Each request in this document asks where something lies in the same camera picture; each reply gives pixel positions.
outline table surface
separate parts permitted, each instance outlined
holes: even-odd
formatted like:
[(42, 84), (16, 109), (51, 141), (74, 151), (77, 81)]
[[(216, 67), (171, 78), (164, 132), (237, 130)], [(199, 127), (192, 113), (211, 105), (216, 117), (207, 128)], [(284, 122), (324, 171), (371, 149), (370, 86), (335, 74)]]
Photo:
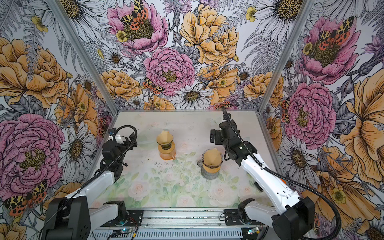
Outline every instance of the table surface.
[[(253, 111), (231, 112), (241, 136), (250, 141), (271, 169), (272, 158)], [(254, 186), (254, 180), (235, 161), (224, 161), (218, 178), (206, 180), (200, 174), (197, 161), (202, 153), (216, 147), (223, 155), (224, 148), (209, 142), (210, 130), (218, 129), (221, 111), (130, 111), (120, 112), (114, 127), (133, 125), (138, 131), (138, 146), (129, 151), (119, 180), (109, 186), (94, 202), (123, 200), (128, 208), (145, 207), (234, 207), (252, 197), (271, 205), (267, 195)], [(174, 136), (176, 159), (162, 160), (156, 136), (162, 130)], [(129, 136), (125, 128), (119, 135)]]

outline paper coffee filter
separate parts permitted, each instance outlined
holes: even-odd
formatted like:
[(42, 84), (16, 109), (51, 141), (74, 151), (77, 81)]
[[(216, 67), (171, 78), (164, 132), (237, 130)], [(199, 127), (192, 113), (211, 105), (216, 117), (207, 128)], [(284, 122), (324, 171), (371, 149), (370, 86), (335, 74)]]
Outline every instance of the paper coffee filter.
[(156, 141), (160, 145), (168, 144), (172, 142), (173, 136), (168, 131), (162, 131), (156, 138)]

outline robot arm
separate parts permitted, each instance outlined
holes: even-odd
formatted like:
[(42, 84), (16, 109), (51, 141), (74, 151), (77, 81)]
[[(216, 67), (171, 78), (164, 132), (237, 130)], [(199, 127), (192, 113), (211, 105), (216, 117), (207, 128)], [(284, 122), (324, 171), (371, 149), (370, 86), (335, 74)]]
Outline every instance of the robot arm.
[(268, 166), (261, 155), (252, 144), (244, 142), (261, 165), (256, 163), (240, 141), (238, 137), (240, 131), (233, 120), (230, 120), (230, 123), (224, 121), (219, 127), (220, 130), (211, 130), (210, 141), (216, 145), (223, 145), (225, 154), (229, 156), (226, 160), (234, 160), (249, 173), (259, 189), (266, 192), (274, 205), (274, 208), (268, 207), (254, 199), (247, 199), (238, 207), (241, 221), (247, 223), (250, 220), (257, 220), (271, 226), (282, 240), (297, 240), (310, 231), (314, 224), (313, 201), (309, 197), (301, 198), (280, 178), (265, 170)]
[(129, 139), (125, 138), (125, 141), (121, 140), (121, 143), (115, 137), (104, 143), (104, 159), (101, 162), (103, 169), (96, 171), (100, 173), (73, 193), (49, 203), (41, 240), (84, 240), (106, 222), (124, 224), (128, 218), (124, 201), (107, 202), (98, 209), (89, 208), (108, 186), (118, 180), (123, 165), (119, 159), (136, 146), (134, 134)]

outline white daisy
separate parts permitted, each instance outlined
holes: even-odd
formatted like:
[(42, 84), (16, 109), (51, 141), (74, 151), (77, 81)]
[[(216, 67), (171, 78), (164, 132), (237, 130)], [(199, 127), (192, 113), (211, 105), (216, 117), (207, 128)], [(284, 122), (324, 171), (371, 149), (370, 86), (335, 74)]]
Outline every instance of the white daisy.
[(95, 137), (88, 131), (88, 124), (81, 122), (78, 132), (70, 126), (68, 130), (69, 142), (63, 142), (59, 153), (58, 167), (63, 167), (65, 182), (79, 182), (84, 180), (84, 172), (91, 163), (91, 156), (95, 148)]
[(122, 8), (124, 3), (125, 5), (130, 6), (131, 0), (106, 0), (106, 3), (108, 7), (113, 7), (117, 3), (119, 8)]
[(282, 158), (281, 164), (288, 177), (292, 180), (308, 185), (305, 177), (313, 188), (317, 189), (320, 179), (312, 170), (312, 165), (317, 165), (318, 160), (314, 155), (305, 153), (307, 146), (299, 138), (292, 139), (284, 136), (278, 155)]
[(317, 0), (313, 5), (310, 15), (305, 22), (305, 28), (311, 30), (313, 28), (313, 24), (319, 19), (320, 13), (324, 10), (323, 5), (321, 4), (323, 0)]
[(373, 218), (372, 221), (369, 221), (369, 229), (360, 236), (361, 240), (376, 240), (384, 239), (384, 220), (380, 218), (377, 220)]
[(255, 72), (250, 67), (240, 67), (237, 75), (240, 78), (240, 81), (248, 81)]
[(271, 39), (282, 43), (293, 28), (303, 0), (258, 0), (254, 17), (260, 20), (256, 32), (262, 32), (262, 38), (270, 33)]
[(128, 105), (134, 109), (143, 109), (144, 100), (139, 97), (132, 97), (128, 100)]
[[(48, 7), (47, 1), (51, 0), (30, 0), (29, 3), (35, 10), (36, 16), (41, 18), (43, 25), (53, 26), (57, 38), (61, 39), (63, 33), (60, 24)], [(102, 24), (108, 22), (108, 19), (104, 17), (106, 9), (103, 1), (60, 0), (60, 2), (84, 42), (89, 43), (102, 39), (100, 32), (105, 31)]]
[(360, 17), (363, 12), (372, 11), (376, 5), (377, 0), (326, 0), (323, 3), (325, 10), (323, 16), (329, 16), (336, 22), (344, 21), (350, 16)]
[(91, 76), (89, 76), (89, 75), (81, 76), (81, 78), (79, 79), (79, 84), (81, 84), (81, 86), (85, 90), (88, 90), (89, 92), (93, 91), (96, 88), (95, 84), (93, 83)]
[(184, 88), (181, 88), (178, 91), (175, 91), (176, 95), (173, 96), (170, 101), (176, 108), (180, 109), (204, 109), (207, 108), (210, 104), (211, 98), (214, 93), (213, 89), (204, 89), (202, 83), (196, 84), (193, 88), (189, 85), (186, 85)]
[(264, 119), (268, 119), (272, 116), (273, 113), (273, 107), (270, 102), (268, 102), (265, 106), (264, 112), (263, 112), (263, 117)]
[(104, 52), (104, 61), (115, 68), (120, 67), (122, 63), (121, 51), (117, 48), (108, 49)]

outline floral wallpaper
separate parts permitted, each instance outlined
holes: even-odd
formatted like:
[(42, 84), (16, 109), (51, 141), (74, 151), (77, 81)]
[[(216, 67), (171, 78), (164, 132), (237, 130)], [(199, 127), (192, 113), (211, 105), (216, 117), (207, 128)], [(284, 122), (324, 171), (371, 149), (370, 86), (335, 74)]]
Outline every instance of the floral wallpaper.
[(81, 186), (112, 115), (46, 4), (0, 5), (0, 236), (37, 239), (50, 201)]
[[(46, 0), (31, 2), (61, 44)], [(274, 69), (302, 2), (61, 0), (123, 110), (257, 108), (269, 78), (251, 78)]]
[[(340, 240), (384, 239), (383, 10), (381, 0), (316, 1), (262, 112), (284, 173), (338, 208)], [(291, 187), (315, 202), (318, 237), (329, 235), (329, 206)]]

